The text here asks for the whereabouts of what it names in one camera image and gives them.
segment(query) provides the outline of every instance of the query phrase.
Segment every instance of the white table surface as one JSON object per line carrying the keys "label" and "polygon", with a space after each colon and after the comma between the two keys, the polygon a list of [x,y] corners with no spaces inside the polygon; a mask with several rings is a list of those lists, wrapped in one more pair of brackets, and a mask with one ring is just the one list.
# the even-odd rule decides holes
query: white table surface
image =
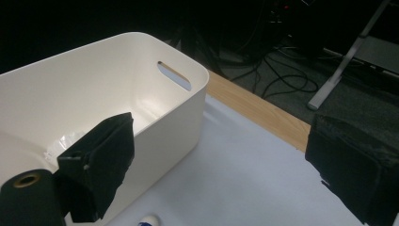
{"label": "white table surface", "polygon": [[302,152],[208,95],[197,147],[108,225],[362,225],[320,181]]}

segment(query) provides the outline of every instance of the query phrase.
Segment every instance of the white plastic bin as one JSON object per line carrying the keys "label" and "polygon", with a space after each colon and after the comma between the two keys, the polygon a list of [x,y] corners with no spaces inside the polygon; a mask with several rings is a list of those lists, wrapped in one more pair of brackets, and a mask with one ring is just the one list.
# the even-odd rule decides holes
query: white plastic bin
{"label": "white plastic bin", "polygon": [[[183,75],[189,90],[161,73],[159,62]],[[197,144],[208,79],[199,63],[143,33],[1,74],[0,184],[26,170],[54,172],[43,158],[52,142],[130,111],[136,156],[105,218],[95,223],[106,224]]]}

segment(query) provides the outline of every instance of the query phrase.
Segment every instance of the wooden strip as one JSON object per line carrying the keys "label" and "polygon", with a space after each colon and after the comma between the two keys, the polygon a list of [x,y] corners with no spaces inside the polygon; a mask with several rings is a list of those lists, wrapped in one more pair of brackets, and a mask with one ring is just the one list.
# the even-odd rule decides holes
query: wooden strip
{"label": "wooden strip", "polygon": [[310,125],[225,78],[209,74],[208,94],[298,150],[306,151]]}

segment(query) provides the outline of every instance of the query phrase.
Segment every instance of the round hole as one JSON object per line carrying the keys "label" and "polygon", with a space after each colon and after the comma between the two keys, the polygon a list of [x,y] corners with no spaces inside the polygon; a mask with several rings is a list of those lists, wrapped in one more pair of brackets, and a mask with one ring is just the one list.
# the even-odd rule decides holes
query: round hole
{"label": "round hole", "polygon": [[31,186],[35,184],[39,179],[40,175],[38,173],[29,173],[18,178],[18,180],[14,182],[14,187],[22,188],[26,186]]}

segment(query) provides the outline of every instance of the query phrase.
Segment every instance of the small white round object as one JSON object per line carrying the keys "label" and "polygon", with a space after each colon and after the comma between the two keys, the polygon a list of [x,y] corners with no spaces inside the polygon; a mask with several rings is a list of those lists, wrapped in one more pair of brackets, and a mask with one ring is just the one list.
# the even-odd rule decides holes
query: small white round object
{"label": "small white round object", "polygon": [[154,215],[146,216],[138,223],[138,226],[160,226],[160,225],[161,224],[159,223],[158,217]]}

